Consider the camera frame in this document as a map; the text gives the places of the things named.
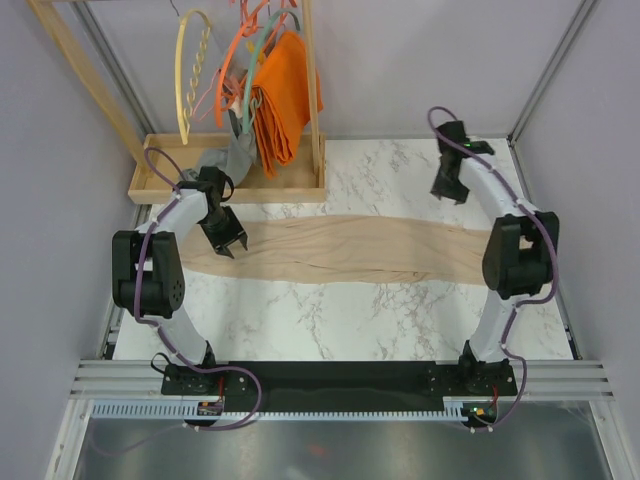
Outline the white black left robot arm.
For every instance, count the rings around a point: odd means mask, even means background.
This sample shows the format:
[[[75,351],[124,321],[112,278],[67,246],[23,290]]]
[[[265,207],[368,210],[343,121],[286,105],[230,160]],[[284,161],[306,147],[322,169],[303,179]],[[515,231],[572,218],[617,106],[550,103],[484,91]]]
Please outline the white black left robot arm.
[[[226,202],[231,178],[215,166],[195,180],[181,181],[169,202],[134,230],[112,238],[112,296],[116,306],[152,328],[165,348],[187,366],[184,383],[197,394],[213,391],[219,380],[215,355],[190,319],[180,245],[196,227],[214,254],[232,259],[231,246],[248,247],[248,234]]]

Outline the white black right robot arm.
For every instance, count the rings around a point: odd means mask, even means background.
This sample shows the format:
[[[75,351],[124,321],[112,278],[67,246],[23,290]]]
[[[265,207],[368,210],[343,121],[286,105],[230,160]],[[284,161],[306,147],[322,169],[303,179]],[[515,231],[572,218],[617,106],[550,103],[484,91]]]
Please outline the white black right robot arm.
[[[507,341],[518,311],[550,301],[557,289],[559,218],[516,193],[495,164],[485,141],[472,141],[464,123],[453,119],[433,128],[440,152],[431,194],[457,205],[474,195],[493,222],[481,261],[488,295],[478,327],[458,360],[457,382],[480,394],[510,375]]]

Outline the beige trousers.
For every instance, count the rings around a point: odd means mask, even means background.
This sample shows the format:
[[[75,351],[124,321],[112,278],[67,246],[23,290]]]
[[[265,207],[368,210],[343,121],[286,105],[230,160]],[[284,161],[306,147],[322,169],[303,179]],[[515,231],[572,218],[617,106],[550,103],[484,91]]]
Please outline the beige trousers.
[[[302,284],[481,285],[489,234],[381,216],[317,216],[247,222],[246,247],[216,254],[200,228],[180,245],[185,268],[214,276]]]

